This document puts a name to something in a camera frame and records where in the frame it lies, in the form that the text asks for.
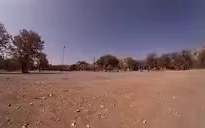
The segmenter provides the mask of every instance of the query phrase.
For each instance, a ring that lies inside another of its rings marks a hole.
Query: blue sky
[[[142,59],[205,45],[205,0],[0,0],[0,22],[38,32],[50,63]]]

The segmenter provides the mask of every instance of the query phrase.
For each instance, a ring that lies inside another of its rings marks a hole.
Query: pole
[[[62,71],[64,68],[64,57],[65,57],[65,45],[63,46],[63,54],[62,54]]]

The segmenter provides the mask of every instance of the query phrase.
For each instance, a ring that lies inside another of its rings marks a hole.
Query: treeline
[[[43,50],[44,41],[38,33],[22,29],[18,35],[12,36],[0,23],[0,70],[22,70],[22,73],[28,73],[29,70],[142,71],[205,68],[205,46],[195,52],[182,50],[160,56],[151,53],[144,60],[104,55],[92,64],[78,61],[72,65],[50,65]]]
[[[134,60],[131,57],[119,59],[113,55],[101,56],[95,63],[78,61],[66,66],[69,71],[138,71],[138,70],[189,70],[205,68],[205,46],[195,52],[165,53],[158,56],[149,54],[144,60]]]

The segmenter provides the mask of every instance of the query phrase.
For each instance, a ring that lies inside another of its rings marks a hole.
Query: sandy ground
[[[0,128],[205,128],[205,70],[0,74]]]

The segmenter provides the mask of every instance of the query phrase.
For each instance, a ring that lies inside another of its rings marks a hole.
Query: tree trunk
[[[27,63],[22,62],[22,73],[28,73]]]

